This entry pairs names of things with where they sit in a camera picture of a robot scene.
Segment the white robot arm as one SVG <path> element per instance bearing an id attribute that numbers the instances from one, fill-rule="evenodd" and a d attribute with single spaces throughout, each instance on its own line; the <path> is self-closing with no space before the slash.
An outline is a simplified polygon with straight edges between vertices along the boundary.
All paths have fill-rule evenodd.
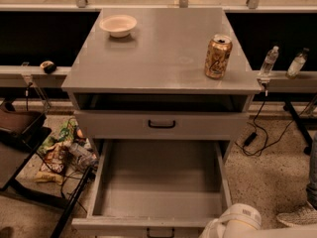
<path id="1" fill-rule="evenodd" d="M 210 221 L 199 238 L 317 238 L 317 225 L 262 229 L 261 214 L 247 204 L 236 203 Z"/>

